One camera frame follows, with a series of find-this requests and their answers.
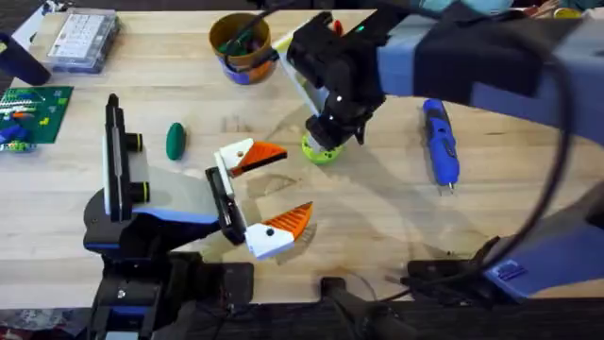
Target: orange fin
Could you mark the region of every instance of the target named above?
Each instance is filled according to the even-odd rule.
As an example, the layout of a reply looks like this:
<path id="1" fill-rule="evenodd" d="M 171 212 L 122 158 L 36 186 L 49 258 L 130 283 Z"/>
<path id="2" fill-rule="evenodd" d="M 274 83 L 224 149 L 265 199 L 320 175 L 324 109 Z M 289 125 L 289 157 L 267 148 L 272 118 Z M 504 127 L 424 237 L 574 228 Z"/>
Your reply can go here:
<path id="1" fill-rule="evenodd" d="M 254 142 L 242 161 L 231 169 L 234 176 L 287 157 L 287 150 L 277 144 Z"/>
<path id="2" fill-rule="evenodd" d="M 263 225 L 271 226 L 280 230 L 289 231 L 294 235 L 294 240 L 300 236 L 304 228 L 309 224 L 312 214 L 312 202 L 293 208 L 279 216 L 262 222 Z"/>

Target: wooden table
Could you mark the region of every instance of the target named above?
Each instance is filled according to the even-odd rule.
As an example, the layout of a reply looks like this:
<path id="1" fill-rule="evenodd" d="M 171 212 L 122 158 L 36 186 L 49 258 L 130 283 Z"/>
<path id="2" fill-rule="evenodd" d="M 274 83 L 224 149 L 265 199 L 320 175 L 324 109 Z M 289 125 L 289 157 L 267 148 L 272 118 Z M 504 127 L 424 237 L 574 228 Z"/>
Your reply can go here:
<path id="1" fill-rule="evenodd" d="M 273 38 L 314 11 L 268 18 Z M 368 11 L 337 11 L 351 27 Z M 309 233 L 296 248 L 255 263 L 254 301 L 317 299 L 323 276 L 344 276 L 363 298 L 397 292 L 385 280 L 411 259 L 469 257 L 494 235 L 515 232 L 540 194 L 557 132 L 530 122 L 447 104 L 461 159 L 455 195 L 439 195 L 421 137 L 421 98 L 389 98 L 368 126 L 363 147 L 318 167 L 298 145 L 309 111 L 282 70 L 240 86 L 211 52 L 211 24 L 227 12 L 123 12 L 124 29 L 100 76 L 56 75 L 49 85 L 75 91 L 55 144 L 0 159 L 0 308 L 90 306 L 100 258 L 82 246 L 82 213 L 101 187 L 101 136 L 110 93 L 120 96 L 126 128 L 144 136 L 150 165 L 194 177 L 213 166 L 211 153 L 246 137 L 286 146 L 280 161 L 235 181 L 247 217 L 271 217 L 314 201 Z M 64 16 L 45 17 L 31 51 L 41 57 Z M 15 81 L 14 86 L 23 85 Z M 183 161 L 165 155 L 174 122 L 189 131 Z M 554 208 L 573 202 L 604 172 L 601 147 L 577 140 Z M 212 261 L 251 261 L 245 246 L 222 235 L 195 242 Z M 601 282 L 542 296 L 601 296 Z"/>

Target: green ball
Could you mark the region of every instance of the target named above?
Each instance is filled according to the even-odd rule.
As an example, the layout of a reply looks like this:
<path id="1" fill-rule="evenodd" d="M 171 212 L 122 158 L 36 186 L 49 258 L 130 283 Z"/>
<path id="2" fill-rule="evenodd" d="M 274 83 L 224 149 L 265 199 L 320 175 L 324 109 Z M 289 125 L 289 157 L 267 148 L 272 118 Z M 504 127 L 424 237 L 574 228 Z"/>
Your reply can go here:
<path id="1" fill-rule="evenodd" d="M 166 154 L 168 158 L 172 161 L 180 160 L 182 154 L 185 153 L 186 142 L 185 128 L 180 123 L 172 124 L 166 136 Z"/>
<path id="2" fill-rule="evenodd" d="M 312 147 L 310 147 L 310 145 L 309 145 L 308 137 L 306 134 L 304 136 L 302 136 L 301 145 L 302 145 L 302 152 L 304 153 L 304 155 L 311 162 L 313 162 L 317 165 L 323 165 L 323 164 L 333 162 L 336 158 L 338 158 L 338 155 L 340 155 L 340 152 L 342 152 L 342 150 L 344 149 L 342 146 L 338 146 L 330 151 L 323 151 L 321 153 L 315 153 L 314 151 L 312 151 Z"/>

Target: clear plastic container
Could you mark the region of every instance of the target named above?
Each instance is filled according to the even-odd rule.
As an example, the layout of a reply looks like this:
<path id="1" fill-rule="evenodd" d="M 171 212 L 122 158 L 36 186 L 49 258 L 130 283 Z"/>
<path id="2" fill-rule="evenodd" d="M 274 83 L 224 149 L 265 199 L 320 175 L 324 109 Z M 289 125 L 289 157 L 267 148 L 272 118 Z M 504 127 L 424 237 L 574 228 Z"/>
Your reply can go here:
<path id="1" fill-rule="evenodd" d="M 69 8 L 43 63 L 53 72 L 98 74 L 119 30 L 115 10 Z"/>

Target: green circuit board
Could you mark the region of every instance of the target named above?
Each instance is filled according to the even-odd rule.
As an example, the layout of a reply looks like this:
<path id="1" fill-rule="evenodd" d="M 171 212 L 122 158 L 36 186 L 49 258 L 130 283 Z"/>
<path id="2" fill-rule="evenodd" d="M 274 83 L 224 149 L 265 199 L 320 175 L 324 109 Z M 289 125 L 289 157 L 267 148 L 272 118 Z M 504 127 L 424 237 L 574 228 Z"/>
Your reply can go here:
<path id="1" fill-rule="evenodd" d="M 67 86 L 50 86 L 6 90 L 0 100 L 0 129 L 19 124 L 28 131 L 24 142 L 54 143 L 73 89 Z M 33 116 L 12 119 L 7 111 L 15 108 Z"/>

